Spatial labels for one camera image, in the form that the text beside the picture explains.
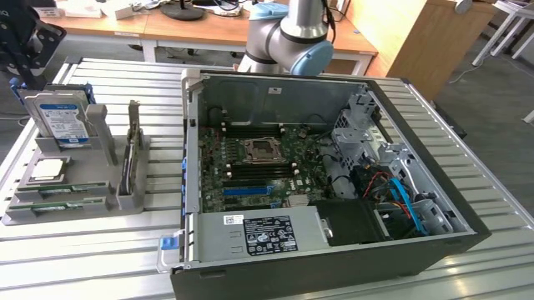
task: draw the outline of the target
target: blue pcie slot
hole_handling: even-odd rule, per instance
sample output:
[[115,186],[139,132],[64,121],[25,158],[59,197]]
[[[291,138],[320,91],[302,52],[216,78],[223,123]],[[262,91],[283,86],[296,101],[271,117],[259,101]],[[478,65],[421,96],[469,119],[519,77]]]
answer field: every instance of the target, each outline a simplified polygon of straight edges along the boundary
[[250,196],[250,195],[271,195],[275,186],[262,187],[236,187],[232,189],[224,189],[224,196]]

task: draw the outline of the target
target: barcode label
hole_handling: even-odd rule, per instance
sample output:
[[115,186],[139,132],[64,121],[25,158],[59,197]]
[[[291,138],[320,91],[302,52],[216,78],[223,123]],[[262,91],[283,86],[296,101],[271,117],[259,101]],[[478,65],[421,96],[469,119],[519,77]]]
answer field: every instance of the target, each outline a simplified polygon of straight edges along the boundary
[[236,214],[234,216],[224,216],[224,225],[243,224],[244,215]]

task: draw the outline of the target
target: hard drive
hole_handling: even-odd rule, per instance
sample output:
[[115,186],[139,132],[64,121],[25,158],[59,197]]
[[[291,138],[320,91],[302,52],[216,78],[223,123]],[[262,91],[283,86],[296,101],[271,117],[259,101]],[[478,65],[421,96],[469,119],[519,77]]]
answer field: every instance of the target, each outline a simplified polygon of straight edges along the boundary
[[55,138],[61,148],[83,147],[96,132],[85,118],[89,104],[84,91],[25,92],[25,108],[44,138]]

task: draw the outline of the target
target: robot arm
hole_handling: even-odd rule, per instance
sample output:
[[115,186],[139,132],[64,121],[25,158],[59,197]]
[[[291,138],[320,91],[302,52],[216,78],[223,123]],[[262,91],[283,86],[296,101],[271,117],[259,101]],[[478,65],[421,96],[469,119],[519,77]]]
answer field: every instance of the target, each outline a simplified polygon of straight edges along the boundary
[[[323,22],[323,13],[328,22]],[[246,56],[239,72],[315,76],[332,59],[326,40],[328,25],[335,28],[326,1],[290,0],[290,5],[259,3],[250,14]]]
[[39,19],[25,0],[0,2],[0,65],[21,76],[28,89],[43,89],[44,67],[65,35]]

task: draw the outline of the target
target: power supply label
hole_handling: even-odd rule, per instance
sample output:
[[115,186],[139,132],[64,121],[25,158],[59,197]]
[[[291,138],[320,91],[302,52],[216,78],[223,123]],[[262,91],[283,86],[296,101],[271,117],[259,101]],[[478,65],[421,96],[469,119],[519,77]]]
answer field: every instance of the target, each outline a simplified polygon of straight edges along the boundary
[[243,227],[251,256],[299,250],[290,216],[244,219]]

